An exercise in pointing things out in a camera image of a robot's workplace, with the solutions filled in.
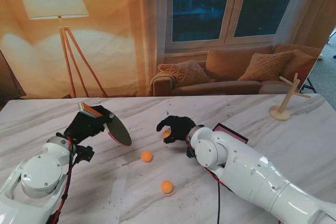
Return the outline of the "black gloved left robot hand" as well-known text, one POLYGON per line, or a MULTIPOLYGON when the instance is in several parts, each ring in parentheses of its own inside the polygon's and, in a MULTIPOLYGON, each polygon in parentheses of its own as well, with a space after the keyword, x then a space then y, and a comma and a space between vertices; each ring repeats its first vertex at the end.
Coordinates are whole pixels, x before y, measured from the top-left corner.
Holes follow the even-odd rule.
POLYGON ((93 137, 105 130, 104 125, 112 122, 110 117, 111 112, 103 106, 93 106, 94 110, 98 111, 102 116, 93 118, 82 112, 78 112, 64 131, 65 138, 70 137, 74 144, 79 144, 88 137, 93 137))

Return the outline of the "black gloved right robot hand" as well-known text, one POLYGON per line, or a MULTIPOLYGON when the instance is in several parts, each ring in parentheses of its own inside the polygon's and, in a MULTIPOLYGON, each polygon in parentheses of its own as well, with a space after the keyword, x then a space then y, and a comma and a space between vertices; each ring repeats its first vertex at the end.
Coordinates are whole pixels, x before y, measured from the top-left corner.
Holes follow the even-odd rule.
POLYGON ((173 116, 170 115, 162 120, 157 126, 156 131, 159 132, 165 126, 170 127, 171 133, 169 136, 164 137, 164 143, 170 144, 174 143, 175 141, 184 141, 186 140, 189 132, 191 129, 196 127, 194 121, 186 116, 173 116))

